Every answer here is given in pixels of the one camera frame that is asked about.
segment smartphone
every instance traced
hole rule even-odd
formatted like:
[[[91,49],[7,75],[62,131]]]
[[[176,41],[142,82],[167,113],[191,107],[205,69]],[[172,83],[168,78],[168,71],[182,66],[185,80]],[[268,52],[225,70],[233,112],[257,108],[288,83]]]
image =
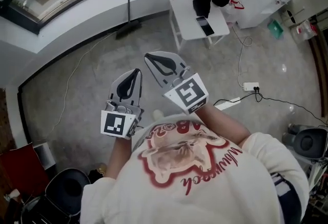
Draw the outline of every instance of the smartphone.
[[[206,36],[214,34],[212,27],[210,26],[209,22],[207,22],[207,20],[204,16],[201,16],[201,17],[197,18],[196,20],[199,23],[200,27],[203,29]]]

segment gray floor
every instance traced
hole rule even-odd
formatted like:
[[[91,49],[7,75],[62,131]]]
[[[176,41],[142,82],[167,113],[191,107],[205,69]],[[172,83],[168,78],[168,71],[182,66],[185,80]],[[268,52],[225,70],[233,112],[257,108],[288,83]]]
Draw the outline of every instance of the gray floor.
[[[265,97],[297,103],[319,116],[319,86],[309,45],[296,45],[287,30],[282,39],[276,40],[265,24],[247,30],[235,28],[242,39],[247,35],[253,38],[253,45],[245,48],[242,55],[240,81],[259,82]],[[63,118],[49,134],[63,108],[67,79],[81,56],[97,41],[57,61],[23,88],[24,111],[32,140],[38,144],[47,137],[59,170],[67,167],[89,170],[96,163],[108,161],[113,139],[100,134],[100,111],[111,83],[128,70],[139,68],[143,74],[140,102],[145,114],[141,126],[152,122],[154,109],[163,110],[165,115],[179,112],[161,96],[143,59],[150,51],[176,52],[168,16],[164,15],[143,22],[140,30],[123,40],[116,41],[114,35],[109,37],[83,58],[69,82]],[[212,50],[203,41],[193,41],[182,51],[181,56],[201,76],[211,103],[247,94],[237,83],[240,49],[241,43],[231,30]],[[225,112],[251,132],[261,131],[277,139],[281,139],[288,123],[319,125],[304,110],[294,107],[291,111],[290,107],[270,100],[256,103],[250,96]]]

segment power strip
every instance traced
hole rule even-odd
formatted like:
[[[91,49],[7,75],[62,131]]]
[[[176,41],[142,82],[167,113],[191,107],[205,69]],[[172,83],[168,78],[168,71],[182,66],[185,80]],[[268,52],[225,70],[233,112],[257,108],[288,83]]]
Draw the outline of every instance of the power strip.
[[[260,87],[260,83],[258,82],[247,82],[242,84],[242,88],[244,91],[255,91],[254,87]]]

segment black cable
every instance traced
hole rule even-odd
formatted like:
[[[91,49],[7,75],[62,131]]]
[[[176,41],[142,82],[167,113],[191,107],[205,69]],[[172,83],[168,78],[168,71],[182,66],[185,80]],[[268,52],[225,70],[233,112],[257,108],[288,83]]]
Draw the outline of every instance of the black cable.
[[[249,97],[249,96],[251,96],[251,95],[255,95],[255,99],[256,99],[256,101],[257,101],[258,103],[260,103],[263,99],[265,99],[265,100],[272,100],[272,101],[278,101],[278,102],[282,102],[282,103],[287,103],[287,104],[290,104],[290,105],[294,105],[294,106],[300,107],[300,108],[302,108],[302,109],[308,111],[308,112],[309,112],[309,113],[310,113],[315,119],[321,121],[321,122],[324,124],[324,125],[320,125],[319,127],[328,127],[328,124],[327,124],[327,123],[328,123],[328,119],[327,119],[326,122],[324,122],[323,120],[317,118],[317,117],[316,117],[316,116],[315,116],[310,110],[308,110],[308,109],[306,109],[305,107],[300,106],[300,105],[298,105],[298,104],[294,104],[294,103],[291,103],[291,102],[288,102],[288,101],[279,100],[279,99],[273,99],[273,98],[267,98],[267,97],[264,97],[264,96],[260,93],[259,88],[256,88],[256,89],[255,89],[255,93],[248,94],[248,95],[242,97],[240,100],[237,100],[237,101],[230,101],[230,100],[226,100],[226,99],[219,99],[218,101],[215,102],[214,105],[216,105],[216,104],[217,104],[218,102],[220,102],[220,101],[227,101],[227,102],[230,102],[230,103],[236,103],[236,102],[241,101],[241,100],[243,100],[244,98]]]

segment white stool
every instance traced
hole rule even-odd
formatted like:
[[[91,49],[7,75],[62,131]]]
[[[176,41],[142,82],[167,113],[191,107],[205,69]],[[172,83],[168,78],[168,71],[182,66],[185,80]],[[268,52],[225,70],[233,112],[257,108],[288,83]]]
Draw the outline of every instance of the white stool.
[[[172,27],[178,53],[182,50],[186,41],[206,38],[209,42],[209,49],[221,41],[230,33],[226,20],[219,7],[211,3],[211,11],[207,18],[214,34],[206,36],[198,24],[196,12],[193,7],[193,0],[170,0],[170,24]],[[179,31],[177,32],[173,23],[173,13],[175,15]],[[216,42],[212,42],[212,37],[218,37]]]

